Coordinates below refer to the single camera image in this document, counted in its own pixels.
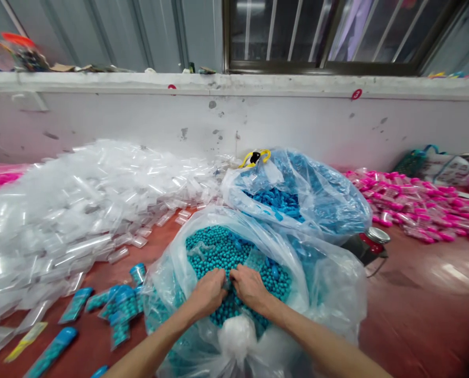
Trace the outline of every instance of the red sticker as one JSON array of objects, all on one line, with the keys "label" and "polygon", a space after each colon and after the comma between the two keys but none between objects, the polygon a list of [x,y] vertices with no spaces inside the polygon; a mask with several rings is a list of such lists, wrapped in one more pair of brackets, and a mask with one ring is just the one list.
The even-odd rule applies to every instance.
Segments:
[{"label": "red sticker", "polygon": [[357,100],[358,98],[360,98],[360,96],[362,96],[362,89],[357,89],[355,92],[353,92],[353,94],[351,95],[351,100]]},{"label": "red sticker", "polygon": [[169,84],[169,85],[168,85],[168,89],[176,89],[176,87],[175,87],[173,84]]}]

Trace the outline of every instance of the white wall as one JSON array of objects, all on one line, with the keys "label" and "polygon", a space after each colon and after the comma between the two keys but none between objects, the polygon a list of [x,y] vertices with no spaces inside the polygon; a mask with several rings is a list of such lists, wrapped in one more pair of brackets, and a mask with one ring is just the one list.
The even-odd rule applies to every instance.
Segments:
[{"label": "white wall", "polygon": [[[454,79],[432,87],[427,79],[378,78],[380,85],[372,78],[155,75],[149,83],[148,75],[118,81],[42,75],[59,79],[0,76],[0,92],[37,90],[49,108],[19,111],[9,93],[0,93],[1,162],[39,161],[96,138],[185,156],[241,157],[255,148],[289,146],[340,169],[389,169],[405,151],[427,143],[469,151],[469,82],[445,83]],[[285,87],[285,80],[296,83]],[[168,90],[168,82],[178,90]],[[359,87],[364,94],[352,101]]]}]

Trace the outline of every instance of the pink candy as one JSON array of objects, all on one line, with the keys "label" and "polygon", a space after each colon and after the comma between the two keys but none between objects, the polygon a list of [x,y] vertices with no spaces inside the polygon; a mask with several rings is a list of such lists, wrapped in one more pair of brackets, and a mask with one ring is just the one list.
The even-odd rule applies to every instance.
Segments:
[{"label": "pink candy", "polygon": [[469,237],[469,199],[454,187],[436,186],[398,172],[349,171],[346,177],[368,198],[373,221],[398,224],[404,233],[425,243]]}]

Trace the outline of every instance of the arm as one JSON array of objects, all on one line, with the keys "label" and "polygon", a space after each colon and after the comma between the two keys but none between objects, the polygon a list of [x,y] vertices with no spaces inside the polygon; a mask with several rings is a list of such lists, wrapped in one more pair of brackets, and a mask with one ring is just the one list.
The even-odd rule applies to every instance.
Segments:
[{"label": "arm", "polygon": [[222,289],[223,269],[214,269],[199,280],[189,299],[154,333],[110,368],[103,378],[152,377],[176,341],[197,320],[211,315],[227,295]]},{"label": "arm", "polygon": [[345,339],[271,295],[260,274],[243,265],[230,278],[243,302],[289,333],[308,353],[320,373],[330,378],[390,378],[391,376]]}]

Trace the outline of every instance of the metal lid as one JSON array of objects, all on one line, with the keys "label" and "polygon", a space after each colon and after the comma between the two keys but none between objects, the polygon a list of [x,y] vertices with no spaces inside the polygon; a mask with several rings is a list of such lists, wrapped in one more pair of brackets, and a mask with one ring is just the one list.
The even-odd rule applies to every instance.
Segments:
[{"label": "metal lid", "polygon": [[376,227],[369,227],[366,231],[366,235],[369,239],[378,244],[386,244],[390,241],[390,235]]}]

